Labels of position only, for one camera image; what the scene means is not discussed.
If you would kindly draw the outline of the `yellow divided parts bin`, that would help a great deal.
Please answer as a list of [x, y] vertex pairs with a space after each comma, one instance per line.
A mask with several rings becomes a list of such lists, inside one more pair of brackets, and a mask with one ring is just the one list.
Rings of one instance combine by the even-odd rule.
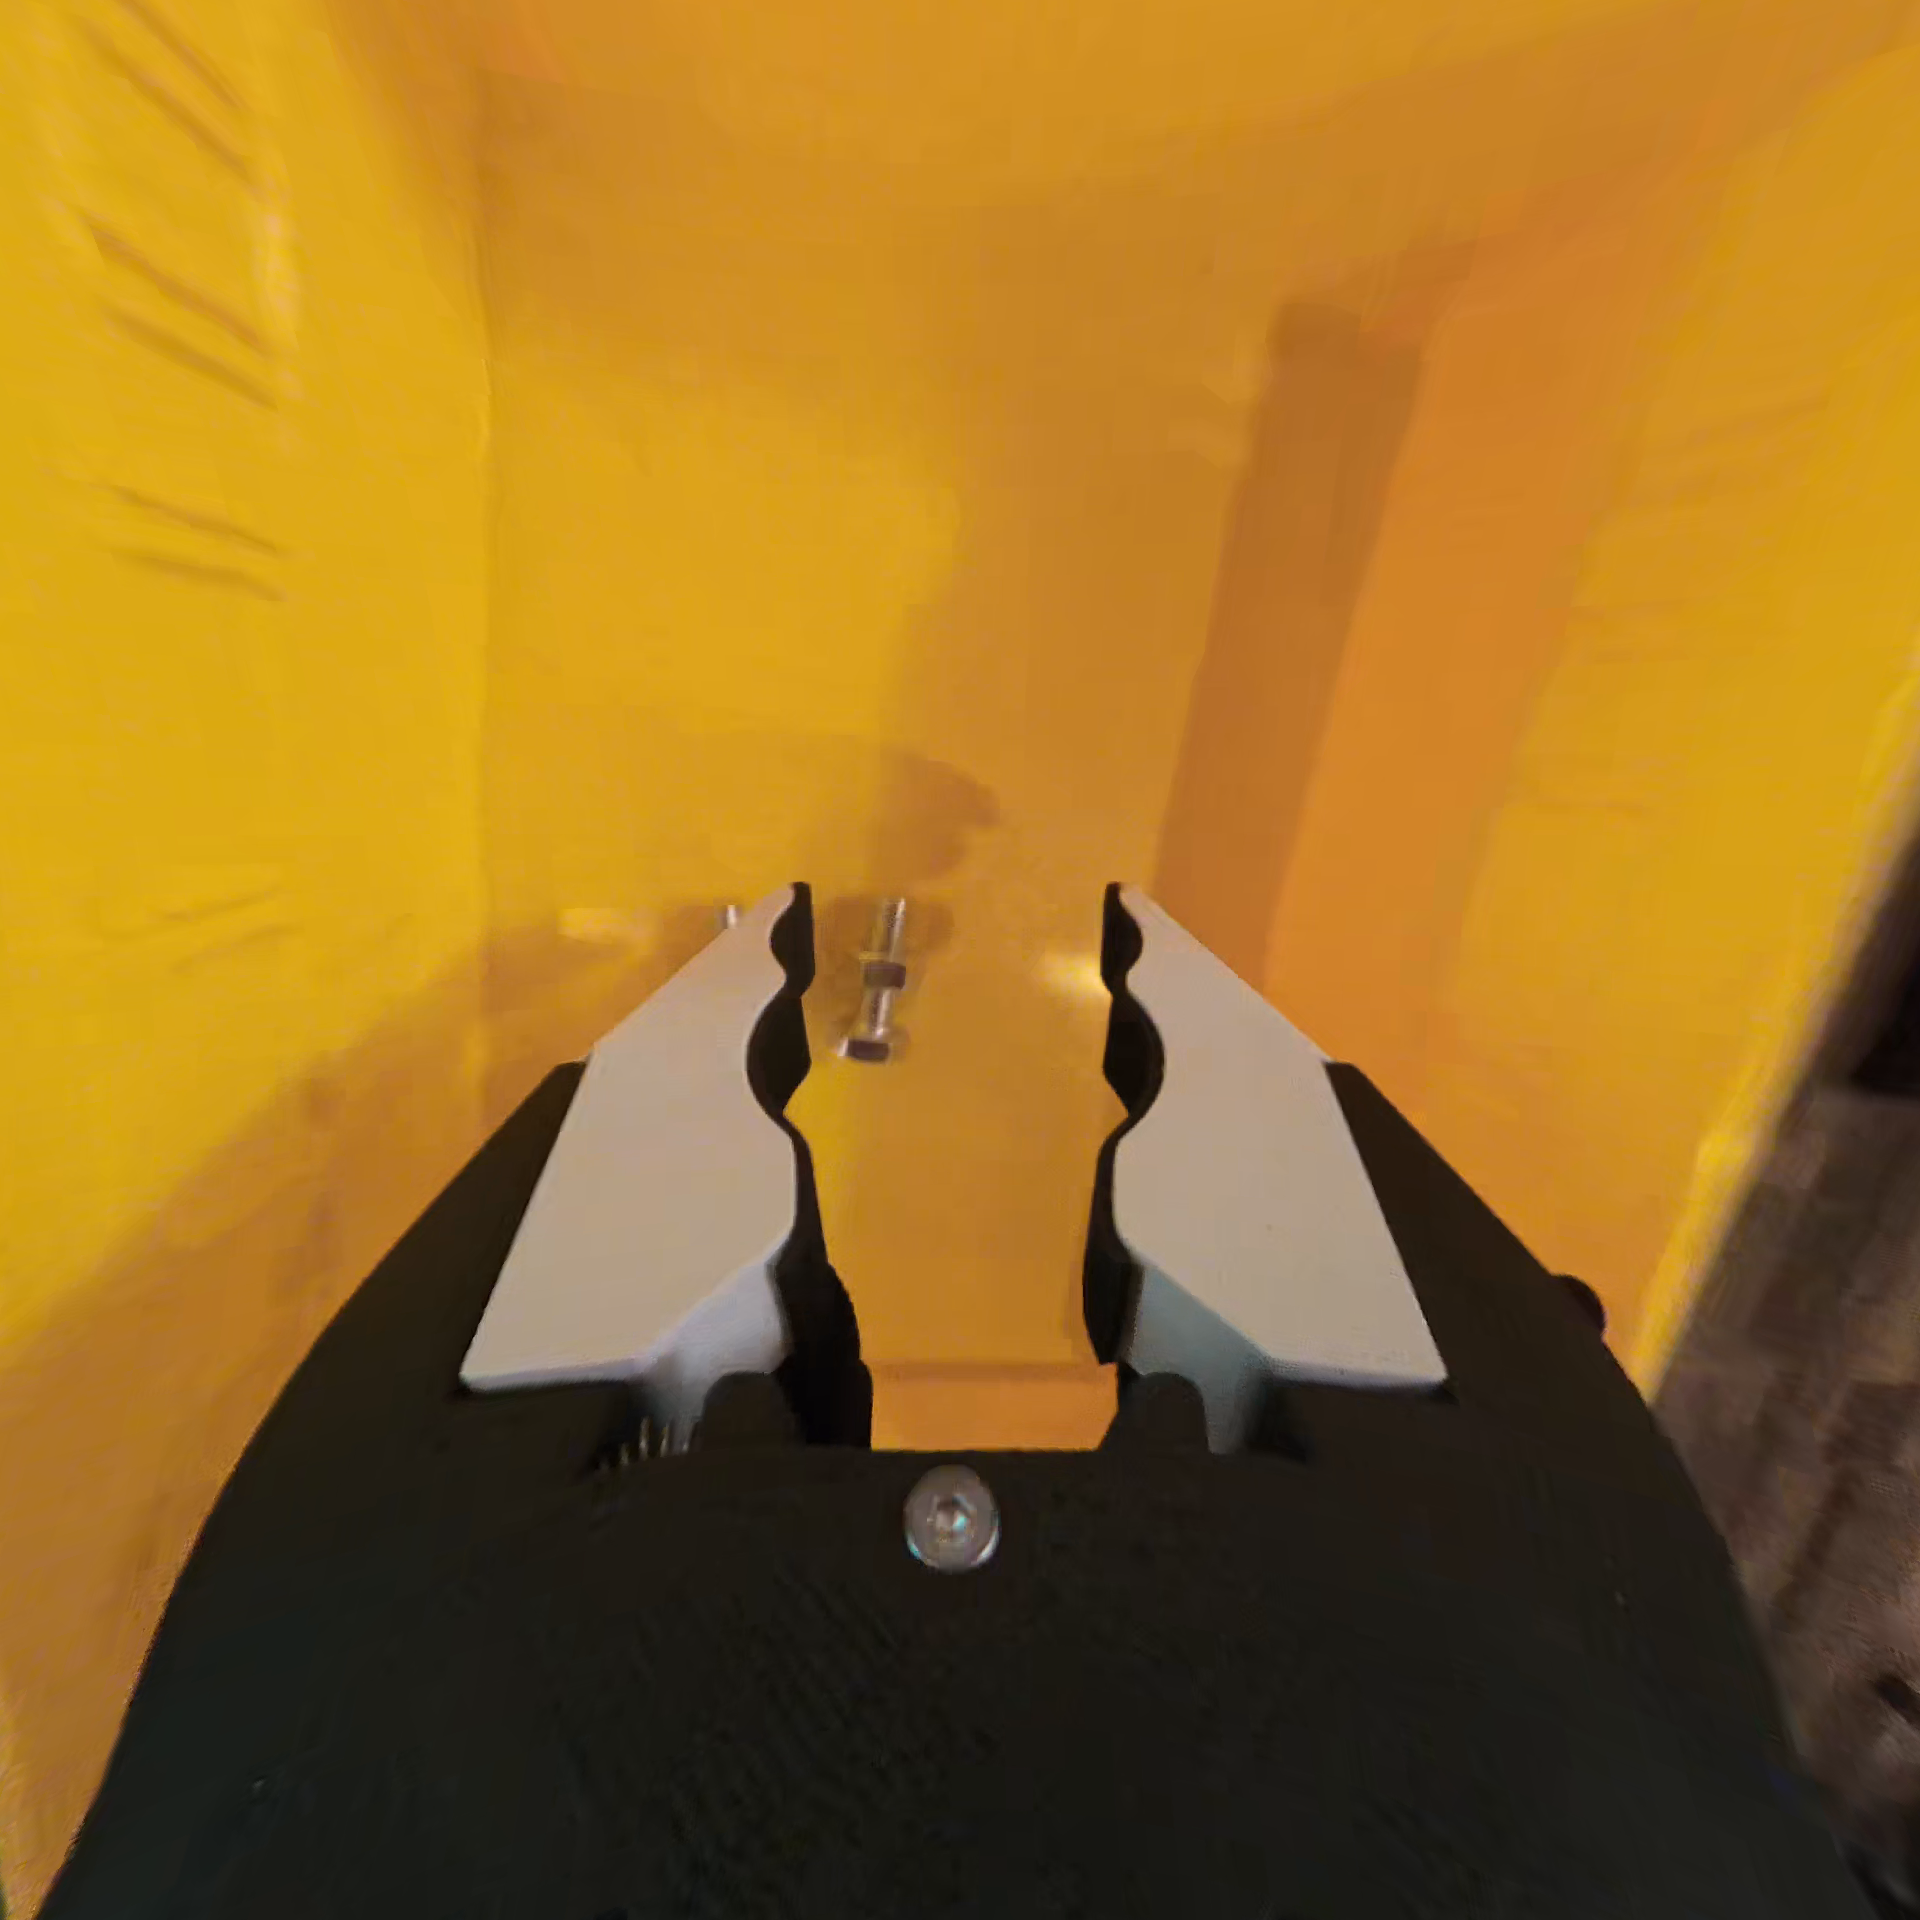
[[1109, 880], [1649, 1388], [1914, 814], [1915, 4], [4, 4], [4, 1912], [722, 902], [880, 1437], [1033, 1444]]

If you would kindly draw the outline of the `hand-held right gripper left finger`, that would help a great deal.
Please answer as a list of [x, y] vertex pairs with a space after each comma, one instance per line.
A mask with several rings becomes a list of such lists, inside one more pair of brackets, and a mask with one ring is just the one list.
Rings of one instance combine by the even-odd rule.
[[693, 1440], [712, 1392], [768, 1375], [801, 1437], [865, 1449], [873, 1377], [826, 1248], [810, 1144], [812, 895], [777, 887], [584, 1060], [460, 1381], [610, 1385]]

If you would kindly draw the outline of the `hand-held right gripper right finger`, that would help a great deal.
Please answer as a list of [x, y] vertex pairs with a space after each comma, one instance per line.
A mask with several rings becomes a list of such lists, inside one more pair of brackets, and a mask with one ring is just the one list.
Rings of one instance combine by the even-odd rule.
[[1124, 1385], [1177, 1377], [1212, 1444], [1285, 1385], [1429, 1395], [1448, 1364], [1331, 1055], [1133, 885], [1101, 900], [1101, 1072], [1083, 1318]]

